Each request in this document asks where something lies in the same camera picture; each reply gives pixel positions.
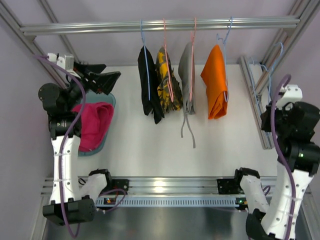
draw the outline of orange garment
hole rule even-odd
[[[201,73],[206,85],[208,98],[208,119],[218,119],[227,114],[228,103],[224,94],[228,94],[226,69],[219,45],[215,45]]]

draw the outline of camouflage garment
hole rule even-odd
[[[179,111],[183,107],[182,92],[179,86],[179,82],[175,78],[174,71],[171,68],[171,61],[167,53],[169,62],[169,71],[171,73],[173,102],[170,99],[169,87],[168,87],[168,67],[166,61],[165,48],[161,47],[156,58],[156,72],[159,79],[159,86],[157,87],[161,107],[163,113],[169,113],[170,111]]]

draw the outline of laundry basket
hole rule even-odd
[[[87,104],[105,102],[105,103],[111,104],[113,106],[113,108],[115,108],[115,106],[116,106],[116,99],[112,93],[105,95],[103,93],[96,94],[92,91],[89,91],[86,94],[85,98],[86,98],[85,103],[87,103]],[[94,149],[92,151],[78,151],[78,156],[79,157],[87,157],[87,156],[91,156],[91,155],[94,155],[94,154],[97,154],[98,152],[100,152],[105,145],[107,135],[108,135],[108,131],[105,133],[105,136],[104,136],[102,142],[100,143],[100,145],[96,149]]]

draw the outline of red towel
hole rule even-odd
[[[82,104],[74,107],[79,112]],[[95,150],[103,141],[114,115],[114,107],[110,103],[86,103],[81,115],[81,141],[79,151]]]

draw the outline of black garment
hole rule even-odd
[[[147,74],[147,64],[148,63],[148,71],[149,71],[149,82],[150,82],[150,100],[149,100],[149,87],[148,87],[148,74]],[[158,96],[157,87],[159,85],[159,80],[156,72],[156,66],[154,60],[148,51],[147,48],[141,48],[140,54],[138,57],[138,68],[140,74],[141,81],[141,100],[143,105],[143,112],[146,116],[152,111],[154,122],[158,124],[162,118],[165,117],[160,99]]]

